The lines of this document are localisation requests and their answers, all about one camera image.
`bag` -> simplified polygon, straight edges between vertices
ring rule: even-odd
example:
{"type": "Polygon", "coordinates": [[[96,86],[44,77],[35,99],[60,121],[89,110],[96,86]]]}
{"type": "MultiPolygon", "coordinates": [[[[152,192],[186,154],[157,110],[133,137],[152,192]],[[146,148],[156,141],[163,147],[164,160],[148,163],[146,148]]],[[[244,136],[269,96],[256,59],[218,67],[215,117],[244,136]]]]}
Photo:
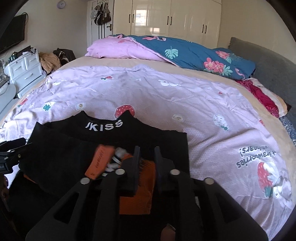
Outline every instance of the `bag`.
{"type": "Polygon", "coordinates": [[[96,6],[92,11],[91,11],[91,19],[95,19],[98,15],[98,6],[96,6]]]}
{"type": "Polygon", "coordinates": [[[100,10],[98,11],[98,15],[97,15],[96,19],[94,20],[94,23],[98,26],[101,25],[103,17],[104,17],[104,11],[103,11],[103,3],[102,3],[100,6],[100,10]]]}
{"type": "Polygon", "coordinates": [[[76,59],[73,51],[69,49],[57,48],[53,53],[58,56],[62,66],[76,59]]]}
{"type": "Polygon", "coordinates": [[[105,3],[102,24],[111,21],[110,11],[108,9],[108,3],[105,3]]]}

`blue comforter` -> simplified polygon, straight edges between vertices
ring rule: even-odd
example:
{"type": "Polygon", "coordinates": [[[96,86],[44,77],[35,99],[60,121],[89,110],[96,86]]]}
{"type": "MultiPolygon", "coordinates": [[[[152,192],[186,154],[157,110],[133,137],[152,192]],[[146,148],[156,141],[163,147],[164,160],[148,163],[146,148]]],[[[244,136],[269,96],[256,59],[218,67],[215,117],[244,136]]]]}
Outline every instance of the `blue comforter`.
{"type": "Polygon", "coordinates": [[[208,49],[182,39],[159,36],[134,36],[138,43],[161,54],[181,68],[218,74],[234,80],[249,78],[255,63],[236,56],[225,48],[208,49]]]}

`beige bed sheet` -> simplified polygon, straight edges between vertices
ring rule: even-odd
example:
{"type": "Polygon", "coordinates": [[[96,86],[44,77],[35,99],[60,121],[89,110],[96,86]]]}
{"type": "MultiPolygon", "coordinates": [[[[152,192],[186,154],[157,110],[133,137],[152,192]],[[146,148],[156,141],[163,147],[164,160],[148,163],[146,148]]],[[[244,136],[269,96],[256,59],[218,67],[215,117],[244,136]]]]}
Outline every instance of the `beige bed sheet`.
{"type": "MultiPolygon", "coordinates": [[[[203,71],[182,69],[169,63],[141,59],[96,59],[92,57],[81,57],[62,66],[59,70],[80,66],[112,66],[131,68],[138,64],[145,64],[157,71],[165,73],[181,74],[189,77],[211,80],[213,82],[221,82],[234,88],[237,88],[242,93],[242,95],[250,101],[253,108],[258,112],[259,116],[263,120],[266,129],[272,134],[272,136],[277,141],[281,155],[286,162],[290,181],[292,184],[293,203],[296,203],[296,148],[280,120],[272,116],[268,112],[268,110],[246,88],[236,83],[235,81],[203,71]]],[[[38,88],[42,83],[43,81],[41,83],[38,83],[30,91],[32,91],[35,88],[38,88]]],[[[25,96],[26,95],[24,95],[24,97],[21,100],[19,100],[19,102],[16,105],[18,105],[25,98],[25,96]]]]}

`white wardrobe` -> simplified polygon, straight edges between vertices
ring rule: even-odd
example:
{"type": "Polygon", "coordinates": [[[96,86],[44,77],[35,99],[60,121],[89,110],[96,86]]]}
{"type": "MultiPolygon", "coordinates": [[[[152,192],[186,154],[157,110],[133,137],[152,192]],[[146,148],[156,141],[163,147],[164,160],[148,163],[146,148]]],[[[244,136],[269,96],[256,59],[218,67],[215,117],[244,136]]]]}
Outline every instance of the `white wardrobe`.
{"type": "Polygon", "coordinates": [[[216,48],[221,0],[115,0],[113,34],[166,36],[216,48]]]}

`metal rivet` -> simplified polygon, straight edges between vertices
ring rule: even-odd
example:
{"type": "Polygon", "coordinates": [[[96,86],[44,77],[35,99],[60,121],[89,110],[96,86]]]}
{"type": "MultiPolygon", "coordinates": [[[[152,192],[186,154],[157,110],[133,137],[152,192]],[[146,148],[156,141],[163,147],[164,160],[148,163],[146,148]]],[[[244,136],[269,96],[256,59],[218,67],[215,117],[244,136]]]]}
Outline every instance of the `metal rivet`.
{"type": "Polygon", "coordinates": [[[87,177],[84,177],[80,180],[80,183],[83,185],[89,184],[89,182],[90,182],[90,179],[87,177]]]}
{"type": "Polygon", "coordinates": [[[205,183],[208,185],[212,185],[215,183],[215,181],[214,181],[214,179],[208,177],[205,179],[205,183]]]}
{"type": "Polygon", "coordinates": [[[123,175],[125,172],[126,172],[126,171],[123,170],[123,169],[117,169],[117,170],[115,171],[115,173],[116,173],[117,175],[123,175]]]}
{"type": "Polygon", "coordinates": [[[170,171],[170,173],[171,173],[172,175],[174,175],[174,176],[177,176],[177,175],[180,174],[180,171],[177,170],[177,169],[173,169],[173,170],[170,171]]]}

